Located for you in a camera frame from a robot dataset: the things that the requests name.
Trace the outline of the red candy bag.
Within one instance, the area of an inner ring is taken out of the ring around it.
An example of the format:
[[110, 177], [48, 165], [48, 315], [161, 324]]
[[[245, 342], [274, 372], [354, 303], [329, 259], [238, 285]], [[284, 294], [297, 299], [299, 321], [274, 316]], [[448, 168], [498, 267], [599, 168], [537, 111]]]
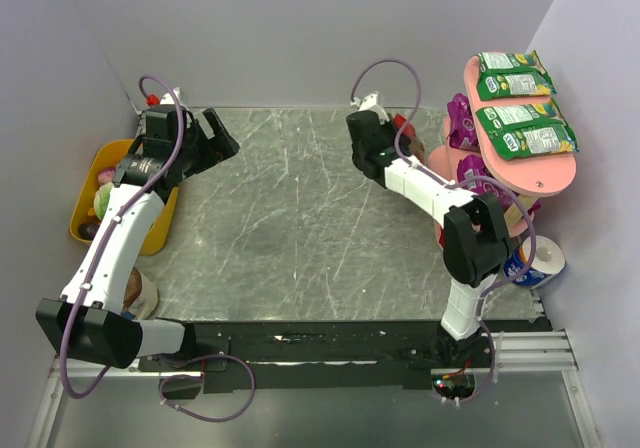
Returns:
[[439, 248], [441, 250], [444, 250], [445, 232], [444, 232], [443, 227], [437, 222], [434, 223], [434, 234], [435, 234], [435, 239], [436, 239], [436, 242], [437, 242]]
[[397, 132], [402, 132], [399, 141], [402, 153], [407, 157], [413, 156], [421, 163], [425, 163], [426, 147], [413, 124], [408, 123], [405, 116], [396, 113], [393, 116], [393, 125]]

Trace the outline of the purple candy bag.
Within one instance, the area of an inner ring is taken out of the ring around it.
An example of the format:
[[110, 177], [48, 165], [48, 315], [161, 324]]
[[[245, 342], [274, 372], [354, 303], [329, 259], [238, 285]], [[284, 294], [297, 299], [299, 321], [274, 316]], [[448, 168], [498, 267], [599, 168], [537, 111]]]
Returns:
[[[481, 156], [470, 154], [458, 162], [456, 168], [456, 177], [458, 182], [478, 176], [485, 176], [493, 179], [493, 175], [487, 169]], [[494, 194], [499, 199], [504, 211], [506, 211], [512, 204], [511, 198], [506, 193], [486, 181], [472, 182], [467, 186], [467, 188], [479, 195], [487, 192]]]
[[460, 150], [478, 152], [479, 141], [467, 96], [457, 93], [447, 103], [447, 112], [450, 121], [449, 145]]

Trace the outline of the green candy bag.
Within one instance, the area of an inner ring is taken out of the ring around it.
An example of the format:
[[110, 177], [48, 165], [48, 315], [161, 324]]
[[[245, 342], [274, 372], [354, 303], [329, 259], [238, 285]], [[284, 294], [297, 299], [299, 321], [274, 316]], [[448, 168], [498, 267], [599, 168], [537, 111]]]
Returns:
[[553, 99], [546, 103], [485, 107], [475, 115], [502, 159], [579, 151], [576, 135]]
[[551, 96], [556, 93], [536, 50], [529, 53], [480, 52], [476, 85], [481, 101]]

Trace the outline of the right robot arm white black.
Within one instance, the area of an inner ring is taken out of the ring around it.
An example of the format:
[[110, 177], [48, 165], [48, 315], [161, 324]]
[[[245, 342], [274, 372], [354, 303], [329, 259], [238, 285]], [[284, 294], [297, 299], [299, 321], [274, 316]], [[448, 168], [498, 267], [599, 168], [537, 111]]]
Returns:
[[484, 291], [506, 261], [509, 233], [498, 199], [455, 188], [416, 157], [404, 160], [408, 139], [395, 147], [397, 134], [377, 113], [358, 111], [346, 117], [352, 161], [367, 178], [411, 201], [441, 227], [443, 260], [451, 288], [441, 326], [456, 341], [480, 327]]

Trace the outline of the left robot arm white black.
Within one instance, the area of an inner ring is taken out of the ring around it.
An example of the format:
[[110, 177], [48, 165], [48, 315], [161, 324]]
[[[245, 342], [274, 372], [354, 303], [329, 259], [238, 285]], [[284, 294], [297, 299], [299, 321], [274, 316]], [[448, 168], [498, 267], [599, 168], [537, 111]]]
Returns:
[[36, 320], [60, 357], [126, 368], [148, 355], [197, 351], [190, 322], [123, 316], [126, 285], [147, 235], [185, 179], [235, 156], [239, 144], [211, 108], [200, 119], [172, 105], [144, 116], [144, 132], [116, 167], [106, 213], [59, 298], [42, 299]]

